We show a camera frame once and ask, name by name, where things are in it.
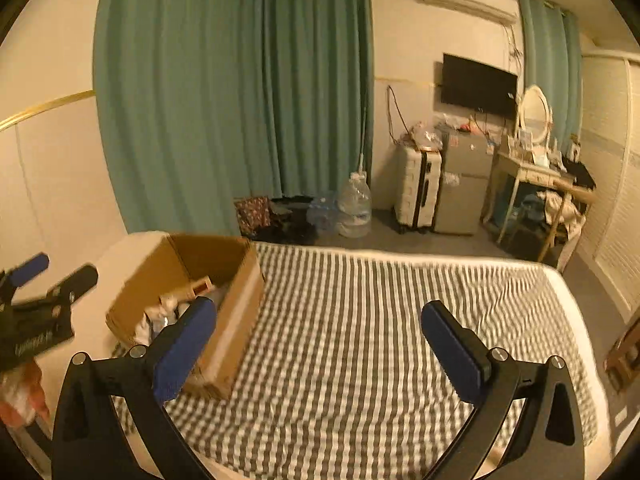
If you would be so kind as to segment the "checkered bed sheet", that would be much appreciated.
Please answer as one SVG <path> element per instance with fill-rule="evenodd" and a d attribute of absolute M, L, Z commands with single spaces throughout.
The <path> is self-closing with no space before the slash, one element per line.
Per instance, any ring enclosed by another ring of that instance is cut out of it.
<path fill-rule="evenodd" d="M 231 396 L 183 393 L 169 415 L 209 463 L 254 479 L 415 479 L 460 429 L 462 403 L 422 336 L 442 300 L 485 344 L 567 362 L 585 475 L 611 453 L 582 312 L 557 270 L 503 259 L 260 244 L 265 291 Z"/>

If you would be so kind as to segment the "white oval vanity mirror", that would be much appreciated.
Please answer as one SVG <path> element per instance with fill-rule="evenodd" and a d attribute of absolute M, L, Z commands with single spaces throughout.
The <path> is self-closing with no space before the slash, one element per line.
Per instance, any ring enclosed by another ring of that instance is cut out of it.
<path fill-rule="evenodd" d="M 552 129 L 552 107 L 542 89 L 528 86 L 518 102 L 516 134 L 524 134 L 533 146 L 547 146 Z"/>

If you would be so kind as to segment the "flat tan cardboard box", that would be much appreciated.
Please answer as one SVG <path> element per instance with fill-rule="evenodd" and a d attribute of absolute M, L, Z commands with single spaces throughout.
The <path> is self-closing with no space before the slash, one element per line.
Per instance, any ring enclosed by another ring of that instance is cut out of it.
<path fill-rule="evenodd" d="M 189 284 L 178 287 L 171 293 L 176 304 L 184 304 L 194 300 L 198 296 L 203 296 L 212 292 L 216 286 L 212 283 L 208 276 L 192 281 Z"/>

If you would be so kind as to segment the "brown cardboard box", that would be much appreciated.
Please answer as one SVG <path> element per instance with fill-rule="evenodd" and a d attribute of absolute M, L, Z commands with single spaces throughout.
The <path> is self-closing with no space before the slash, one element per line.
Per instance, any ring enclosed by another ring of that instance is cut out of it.
<path fill-rule="evenodd" d="M 106 325 L 123 343 L 134 343 L 134 326 L 143 309 L 165 292 L 210 278 L 227 289 L 217 307 L 217 323 L 198 359 L 186 390 L 228 400 L 258 319 L 265 280 L 257 250 L 243 237 L 134 233 L 118 245 L 131 263 L 124 284 L 105 315 Z"/>

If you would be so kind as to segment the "black wall television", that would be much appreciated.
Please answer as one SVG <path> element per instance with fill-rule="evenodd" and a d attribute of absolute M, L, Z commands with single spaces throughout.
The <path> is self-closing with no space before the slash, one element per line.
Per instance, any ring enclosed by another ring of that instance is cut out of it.
<path fill-rule="evenodd" d="M 440 100 L 486 115 L 513 120 L 518 76 L 494 66 L 445 53 Z"/>

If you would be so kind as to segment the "grey mini fridge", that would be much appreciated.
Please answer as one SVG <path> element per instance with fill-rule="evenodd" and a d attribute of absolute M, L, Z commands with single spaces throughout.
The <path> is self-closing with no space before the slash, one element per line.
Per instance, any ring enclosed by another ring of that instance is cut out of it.
<path fill-rule="evenodd" d="M 484 136 L 447 128 L 442 132 L 442 170 L 434 231 L 473 235 L 480 227 L 494 146 Z"/>

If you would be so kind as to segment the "green curtain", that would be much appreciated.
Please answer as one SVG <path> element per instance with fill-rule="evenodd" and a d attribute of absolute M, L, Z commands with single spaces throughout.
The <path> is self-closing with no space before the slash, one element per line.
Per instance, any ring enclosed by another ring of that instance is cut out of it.
<path fill-rule="evenodd" d="M 541 88 L 552 109 L 552 138 L 570 152 L 582 114 L 582 50 L 576 16 L 549 0 L 518 0 L 524 79 Z"/>
<path fill-rule="evenodd" d="M 371 165 L 371 0 L 100 0 L 93 87 L 131 232 L 234 235 L 235 202 Z"/>

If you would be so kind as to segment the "white dressing table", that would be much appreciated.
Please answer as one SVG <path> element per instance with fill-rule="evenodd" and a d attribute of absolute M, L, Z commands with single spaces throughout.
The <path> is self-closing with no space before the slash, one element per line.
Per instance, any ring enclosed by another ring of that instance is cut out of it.
<path fill-rule="evenodd" d="M 524 160 L 514 158 L 504 153 L 495 154 L 494 166 L 492 166 L 488 190 L 487 202 L 482 217 L 484 226 L 487 226 L 491 219 L 494 218 L 496 205 L 498 204 L 499 195 L 506 187 L 506 180 L 512 178 L 514 180 L 511 194 L 506 203 L 506 212 L 502 217 L 502 221 L 498 223 L 498 235 L 496 243 L 500 245 L 506 235 L 506 227 L 518 197 L 518 190 L 522 184 L 533 185 L 537 188 L 545 190 L 557 191 L 559 183 L 572 184 L 574 178 L 564 171 L 558 171 L 550 168 L 544 168 L 524 162 Z"/>

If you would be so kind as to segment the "large clear water jug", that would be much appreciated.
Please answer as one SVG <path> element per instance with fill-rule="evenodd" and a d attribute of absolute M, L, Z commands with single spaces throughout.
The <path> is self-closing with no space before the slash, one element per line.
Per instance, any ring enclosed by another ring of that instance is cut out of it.
<path fill-rule="evenodd" d="M 367 177 L 363 172 L 352 172 L 338 194 L 337 232 L 347 238 L 364 237 L 370 232 L 371 218 L 371 191 Z"/>

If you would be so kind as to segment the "wooden chair with clothes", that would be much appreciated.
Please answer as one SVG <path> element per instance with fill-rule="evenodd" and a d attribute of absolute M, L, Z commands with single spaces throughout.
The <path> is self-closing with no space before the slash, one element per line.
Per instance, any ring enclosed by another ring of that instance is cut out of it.
<path fill-rule="evenodd" d="M 563 272 L 574 256 L 588 212 L 596 201 L 596 189 L 554 181 L 554 190 L 530 194 L 518 212 L 518 228 L 541 237 L 538 262 L 554 260 L 554 267 Z"/>

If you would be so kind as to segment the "white suitcase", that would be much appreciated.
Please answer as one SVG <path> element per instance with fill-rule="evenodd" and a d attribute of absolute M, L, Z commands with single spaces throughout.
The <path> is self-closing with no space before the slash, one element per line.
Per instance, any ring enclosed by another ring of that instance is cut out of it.
<path fill-rule="evenodd" d="M 396 150 L 398 188 L 394 211 L 401 229 L 432 226 L 437 204 L 442 156 L 408 145 Z"/>

